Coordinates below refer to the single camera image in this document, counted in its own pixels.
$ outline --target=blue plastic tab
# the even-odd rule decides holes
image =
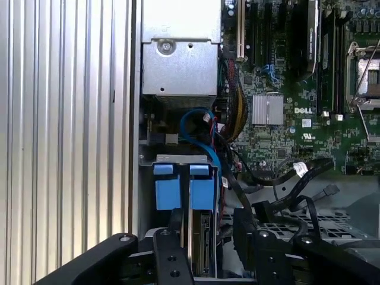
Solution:
[[[190,165],[190,175],[208,175],[208,165],[201,164],[201,165]]]
[[[155,164],[153,169],[154,175],[168,175],[173,174],[172,164]]]
[[[181,191],[179,176],[172,180],[156,181],[156,208],[157,210],[172,210],[181,207]]]
[[[191,205],[194,210],[214,209],[214,178],[190,180]]]

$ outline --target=metal grille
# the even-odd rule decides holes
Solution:
[[[211,107],[215,96],[156,96],[168,109]]]
[[[1,4],[0,284],[31,284],[132,231],[132,1]]]
[[[305,221],[309,227],[309,233],[313,233],[314,229],[311,224],[309,216],[304,214],[290,214],[289,217]],[[349,225],[350,217],[347,214],[339,213],[338,215],[318,216],[319,225],[321,227],[323,239],[374,239],[368,236],[366,233],[355,229]],[[224,215],[223,220],[226,223],[231,223],[233,215]],[[296,227],[288,226],[285,224],[263,224],[261,229],[269,230],[282,239],[290,239],[297,231]]]

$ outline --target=cable bundle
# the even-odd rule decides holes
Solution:
[[[224,60],[225,75],[228,80],[229,93],[229,115],[227,125],[222,130],[222,135],[228,143],[234,141],[243,131],[248,118],[248,106],[244,96],[243,88],[239,79],[239,70],[232,59]]]

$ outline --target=pcie slot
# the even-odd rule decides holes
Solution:
[[[265,64],[272,62],[272,4],[266,3],[264,7],[264,61]]]
[[[287,17],[287,3],[283,2],[278,8],[277,31],[284,32]]]
[[[250,28],[249,28],[249,42],[251,45],[251,66],[257,66],[257,59],[259,57],[260,45],[258,44],[259,37],[259,21],[258,21],[258,4],[252,3],[250,10]]]
[[[245,60],[245,0],[237,2],[237,61]]]

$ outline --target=green circuit board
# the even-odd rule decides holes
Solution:
[[[358,4],[351,2],[354,13],[363,7],[376,5],[375,2]],[[348,1],[336,2],[343,9]],[[276,16],[276,4],[273,8]],[[359,46],[376,45],[379,33],[347,32],[346,49],[352,41]],[[273,83],[259,68],[252,68],[249,62],[239,64],[240,80],[248,99],[249,115],[243,132],[235,141],[238,152],[249,166],[256,171],[276,170],[277,165],[288,157],[303,161],[329,157],[335,162],[332,173],[354,174],[355,169],[366,166],[363,175],[380,174],[380,143],[368,143],[366,132],[358,112],[346,112],[344,120],[334,121],[317,114],[317,77],[316,74],[302,82],[295,82],[288,69],[287,33],[273,33],[273,63],[278,83]],[[252,124],[252,96],[278,92],[284,97],[284,124],[257,126]],[[380,135],[380,115],[376,112],[364,114],[371,134]]]

